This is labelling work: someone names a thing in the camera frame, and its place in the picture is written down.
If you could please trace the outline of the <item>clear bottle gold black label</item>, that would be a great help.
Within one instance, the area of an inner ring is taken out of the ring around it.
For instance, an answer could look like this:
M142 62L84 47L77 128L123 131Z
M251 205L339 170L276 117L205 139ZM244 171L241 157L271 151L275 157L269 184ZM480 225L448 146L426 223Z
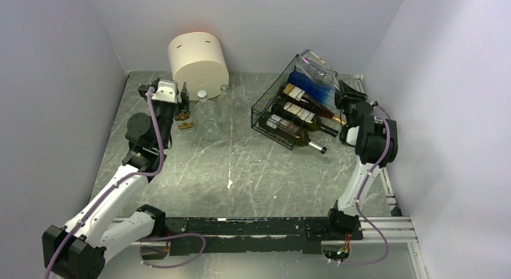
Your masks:
M195 126L190 109L181 106L178 106L174 113L174 122L181 131L190 131Z

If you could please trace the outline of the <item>clear square glass bottle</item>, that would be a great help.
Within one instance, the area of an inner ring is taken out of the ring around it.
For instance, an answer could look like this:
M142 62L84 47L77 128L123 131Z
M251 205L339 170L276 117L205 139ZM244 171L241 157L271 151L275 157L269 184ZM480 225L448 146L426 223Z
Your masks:
M332 89L339 88L336 72L325 60L309 49L298 55L295 67L298 72L304 74L319 86L328 86Z

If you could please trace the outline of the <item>clear round glass bottle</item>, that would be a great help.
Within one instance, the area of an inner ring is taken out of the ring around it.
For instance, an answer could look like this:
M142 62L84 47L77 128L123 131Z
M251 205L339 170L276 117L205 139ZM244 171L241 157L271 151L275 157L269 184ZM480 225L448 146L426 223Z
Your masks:
M217 138L221 130L217 107L213 101L209 100L205 90L199 90L197 96L198 102L193 109L196 127L200 135Z

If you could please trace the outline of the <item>slim clear glass bottle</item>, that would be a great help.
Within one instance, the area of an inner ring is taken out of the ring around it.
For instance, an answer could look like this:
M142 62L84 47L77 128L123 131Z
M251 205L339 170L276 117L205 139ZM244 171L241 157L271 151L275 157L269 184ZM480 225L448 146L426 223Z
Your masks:
M234 118L233 88L227 84L223 84L220 87L220 91L218 107L221 128L225 134L231 135Z

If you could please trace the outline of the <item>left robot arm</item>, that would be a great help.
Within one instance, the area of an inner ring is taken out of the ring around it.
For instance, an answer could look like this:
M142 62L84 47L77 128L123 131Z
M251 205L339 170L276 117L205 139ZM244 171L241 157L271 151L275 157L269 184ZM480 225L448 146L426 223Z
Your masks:
M171 128L179 108L174 80L156 79L138 88L149 113L129 118L128 152L112 179L62 227L50 226L42 236L45 278L98 278L119 252L144 237L165 236L165 213L150 205L138 208L126 221L110 224L125 205L163 169L165 150L172 146Z

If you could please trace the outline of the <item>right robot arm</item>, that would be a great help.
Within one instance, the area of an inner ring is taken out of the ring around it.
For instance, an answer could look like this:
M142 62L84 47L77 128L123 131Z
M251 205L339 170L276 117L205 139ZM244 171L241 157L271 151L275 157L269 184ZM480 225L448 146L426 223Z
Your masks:
M345 116L340 141L354 147L356 167L343 194L328 212L325 232L332 239L359 230L362 205L376 176L395 160L398 124L378 102L339 81L336 107Z

